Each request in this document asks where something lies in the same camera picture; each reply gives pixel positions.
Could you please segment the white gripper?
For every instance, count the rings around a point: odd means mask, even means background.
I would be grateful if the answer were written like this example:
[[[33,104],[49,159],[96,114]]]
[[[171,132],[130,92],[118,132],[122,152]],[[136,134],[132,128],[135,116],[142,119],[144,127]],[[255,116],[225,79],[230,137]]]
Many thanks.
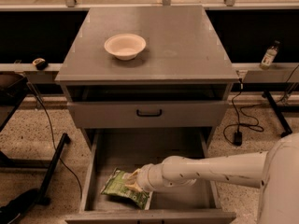
[[[126,188],[142,192],[156,191],[164,187],[164,178],[162,174],[163,166],[161,164],[147,164],[141,169],[136,169],[126,178]]]

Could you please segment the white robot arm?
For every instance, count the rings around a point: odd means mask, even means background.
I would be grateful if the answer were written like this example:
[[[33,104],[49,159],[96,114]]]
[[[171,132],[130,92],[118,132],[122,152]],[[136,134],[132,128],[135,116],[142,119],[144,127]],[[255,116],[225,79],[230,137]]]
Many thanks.
[[[299,224],[299,134],[278,140],[265,152],[206,159],[170,156],[129,174],[125,187],[158,191],[197,179],[260,190],[257,224]]]

